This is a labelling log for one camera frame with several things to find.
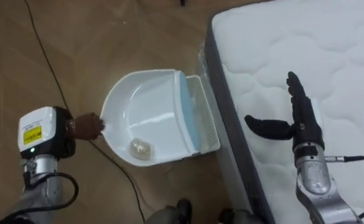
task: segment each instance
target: yellow warning label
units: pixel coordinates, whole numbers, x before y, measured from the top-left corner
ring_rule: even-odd
[[[40,126],[31,128],[30,130],[24,132],[24,134],[23,134],[23,139],[24,139],[25,145],[28,143],[31,143],[33,141],[36,141],[40,138],[42,138],[42,128]]]

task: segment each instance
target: robotic hand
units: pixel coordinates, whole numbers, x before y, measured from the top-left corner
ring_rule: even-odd
[[[296,195],[309,212],[312,223],[363,223],[340,196],[337,184],[329,174],[324,157],[320,113],[315,101],[305,94],[297,75],[288,73],[294,123],[245,117],[248,127],[266,139],[293,139],[292,151],[297,167]]]
[[[94,113],[73,119],[59,107],[45,107],[23,116],[19,121],[18,145],[25,186],[20,201],[0,223],[50,223],[50,211],[72,204],[78,195],[78,184],[72,176],[57,172],[57,162],[74,155],[75,139],[96,139],[102,129],[103,122]],[[61,177],[75,187],[67,203],[61,202]]]

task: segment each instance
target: wooden floor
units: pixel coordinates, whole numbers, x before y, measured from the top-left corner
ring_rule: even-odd
[[[174,68],[194,73],[208,18],[244,0],[29,0],[37,30],[72,113],[100,113],[107,92],[135,70]],[[0,217],[21,195],[19,118],[63,105],[34,36],[23,0],[0,0]],[[181,197],[191,199],[193,223],[215,223],[230,206],[214,154],[138,168],[97,143],[133,176],[146,217]],[[130,183],[85,142],[60,162],[80,184],[80,196],[54,223],[141,223]],[[65,183],[65,197],[72,188]]]

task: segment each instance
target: black shoe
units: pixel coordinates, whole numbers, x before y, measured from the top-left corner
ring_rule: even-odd
[[[181,223],[189,224],[192,222],[192,204],[187,199],[180,199],[177,202],[176,208],[180,212]]]
[[[233,209],[226,208],[223,209],[223,211],[220,213],[218,217],[218,223],[219,224],[229,224],[232,223],[234,219],[234,211]]]
[[[180,5],[182,7],[184,7],[184,6],[186,6],[186,2],[187,2],[187,0],[180,0]]]

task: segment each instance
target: mattress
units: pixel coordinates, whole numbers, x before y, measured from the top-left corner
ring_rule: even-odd
[[[292,141],[253,134],[248,114],[292,123],[287,73],[319,102],[325,155],[364,155],[364,0],[279,0],[213,16],[208,76],[253,212],[310,223],[296,199]],[[329,164],[342,197],[364,211],[364,161]]]

